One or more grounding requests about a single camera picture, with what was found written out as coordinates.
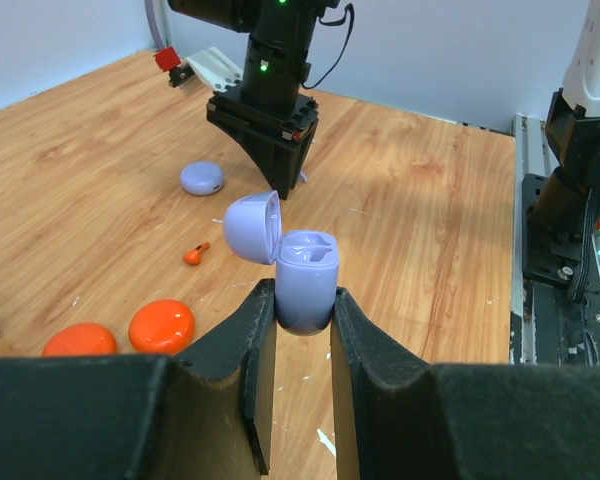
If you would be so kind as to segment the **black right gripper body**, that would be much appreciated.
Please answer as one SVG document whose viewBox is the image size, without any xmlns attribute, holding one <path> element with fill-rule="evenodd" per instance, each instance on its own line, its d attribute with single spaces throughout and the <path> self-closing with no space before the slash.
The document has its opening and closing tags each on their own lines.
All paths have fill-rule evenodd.
<svg viewBox="0 0 600 480">
<path fill-rule="evenodd" d="M 245 100 L 241 84 L 215 91 L 207 103 L 206 118 L 237 144 L 258 135 L 273 141 L 300 142 L 319 121 L 318 104 L 312 97 L 300 94 L 290 111 L 279 113 Z"/>
</svg>

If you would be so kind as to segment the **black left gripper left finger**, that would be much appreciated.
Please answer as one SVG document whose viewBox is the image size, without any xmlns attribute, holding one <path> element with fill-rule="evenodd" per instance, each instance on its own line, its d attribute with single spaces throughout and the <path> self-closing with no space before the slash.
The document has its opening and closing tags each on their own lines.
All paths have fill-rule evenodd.
<svg viewBox="0 0 600 480">
<path fill-rule="evenodd" d="M 181 353 L 0 358 L 0 479 L 258 479 L 274 283 Z"/>
</svg>

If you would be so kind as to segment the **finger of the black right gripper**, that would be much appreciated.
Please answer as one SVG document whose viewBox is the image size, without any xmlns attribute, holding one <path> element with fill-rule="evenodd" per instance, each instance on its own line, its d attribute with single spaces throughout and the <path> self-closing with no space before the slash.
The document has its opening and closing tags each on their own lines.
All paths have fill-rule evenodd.
<svg viewBox="0 0 600 480">
<path fill-rule="evenodd" d="M 290 151 L 283 146 L 283 141 L 251 128 L 228 124 L 219 128 L 244 150 L 271 189 L 286 200 L 290 193 Z"/>
<path fill-rule="evenodd" d="M 305 135 L 300 140 L 288 141 L 289 145 L 289 158 L 288 158 L 288 187 L 289 191 L 292 191 L 298 182 L 304 161 L 308 154 L 311 142 L 313 140 L 312 134 Z"/>
</svg>

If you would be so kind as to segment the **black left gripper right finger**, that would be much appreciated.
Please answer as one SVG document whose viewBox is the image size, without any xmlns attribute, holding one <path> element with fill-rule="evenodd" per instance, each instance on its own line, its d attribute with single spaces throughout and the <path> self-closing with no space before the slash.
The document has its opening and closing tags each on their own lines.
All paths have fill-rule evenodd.
<svg viewBox="0 0 600 480">
<path fill-rule="evenodd" d="M 600 479 L 600 367 L 430 364 L 345 289 L 330 331 L 341 479 Z"/>
</svg>

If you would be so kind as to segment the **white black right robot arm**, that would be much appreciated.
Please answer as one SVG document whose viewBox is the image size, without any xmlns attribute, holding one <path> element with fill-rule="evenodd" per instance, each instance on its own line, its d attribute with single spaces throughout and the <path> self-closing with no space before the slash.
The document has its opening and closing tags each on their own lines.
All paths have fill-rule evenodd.
<svg viewBox="0 0 600 480">
<path fill-rule="evenodd" d="M 172 1 L 170 8 L 245 33 L 241 80 L 207 103 L 207 120 L 231 137 L 269 186 L 287 199 L 315 135 L 318 103 L 307 95 L 316 24 L 335 1 Z"/>
</svg>

